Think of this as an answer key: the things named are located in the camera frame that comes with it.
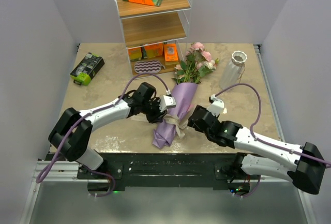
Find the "beige printed ribbon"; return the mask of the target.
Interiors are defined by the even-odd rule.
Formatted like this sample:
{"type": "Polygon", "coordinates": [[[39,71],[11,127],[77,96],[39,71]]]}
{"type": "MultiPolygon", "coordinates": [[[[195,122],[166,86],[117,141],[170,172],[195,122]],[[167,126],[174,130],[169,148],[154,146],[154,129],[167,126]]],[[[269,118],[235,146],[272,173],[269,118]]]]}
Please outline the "beige printed ribbon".
{"type": "Polygon", "coordinates": [[[185,117],[183,120],[180,120],[176,115],[166,114],[163,119],[167,124],[175,126],[176,134],[180,139],[185,136],[183,129],[187,128],[188,126],[188,118],[185,117]]]}

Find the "purple wrapping paper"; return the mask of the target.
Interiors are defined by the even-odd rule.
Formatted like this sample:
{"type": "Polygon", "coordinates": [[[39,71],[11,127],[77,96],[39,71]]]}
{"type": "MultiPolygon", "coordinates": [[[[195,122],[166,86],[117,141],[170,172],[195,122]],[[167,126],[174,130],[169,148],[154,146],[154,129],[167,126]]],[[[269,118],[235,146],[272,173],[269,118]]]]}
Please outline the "purple wrapping paper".
{"type": "Polygon", "coordinates": [[[154,146],[157,148],[170,146],[176,136],[180,139],[185,136],[183,129],[187,127],[187,116],[193,108],[192,100],[197,88],[198,85],[195,83],[180,83],[171,90],[176,107],[168,110],[162,123],[154,129],[154,146]]]}

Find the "pink flower bunch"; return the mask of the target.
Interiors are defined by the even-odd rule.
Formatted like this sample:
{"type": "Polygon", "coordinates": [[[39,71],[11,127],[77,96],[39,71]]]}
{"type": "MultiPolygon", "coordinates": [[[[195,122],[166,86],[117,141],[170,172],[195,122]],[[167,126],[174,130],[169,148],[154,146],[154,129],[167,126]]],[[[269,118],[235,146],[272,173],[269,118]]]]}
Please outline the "pink flower bunch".
{"type": "Polygon", "coordinates": [[[202,78],[214,72],[219,63],[219,58],[212,58],[211,53],[202,43],[194,42],[187,50],[185,59],[174,67],[175,73],[172,79],[177,85],[200,84],[202,78]]]}

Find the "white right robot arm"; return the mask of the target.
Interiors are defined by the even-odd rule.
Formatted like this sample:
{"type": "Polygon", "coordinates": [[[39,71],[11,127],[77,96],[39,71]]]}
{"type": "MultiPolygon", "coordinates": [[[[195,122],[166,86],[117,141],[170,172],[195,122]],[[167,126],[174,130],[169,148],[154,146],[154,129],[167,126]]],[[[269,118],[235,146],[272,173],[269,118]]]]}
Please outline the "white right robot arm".
{"type": "Polygon", "coordinates": [[[239,123],[219,121],[202,106],[196,106],[188,119],[188,126],[219,146],[247,151],[230,166],[234,178],[266,175],[287,180],[312,195],[320,192],[326,163],[316,145],[284,143],[251,133],[239,123]]]}

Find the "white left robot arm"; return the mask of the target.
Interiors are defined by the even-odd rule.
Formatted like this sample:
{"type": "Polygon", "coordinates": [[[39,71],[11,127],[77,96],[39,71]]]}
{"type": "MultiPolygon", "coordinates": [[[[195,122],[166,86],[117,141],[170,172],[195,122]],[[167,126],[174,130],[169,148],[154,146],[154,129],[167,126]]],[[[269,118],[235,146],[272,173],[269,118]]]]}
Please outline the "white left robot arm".
{"type": "Polygon", "coordinates": [[[68,108],[59,118],[48,140],[68,161],[76,161],[89,168],[94,178],[107,173],[104,159],[88,147],[91,133],[117,120],[145,114],[149,123],[162,122],[168,108],[175,106],[171,93],[155,97],[156,89],[143,82],[137,90],[121,95],[102,106],[77,111],[68,108]]]}

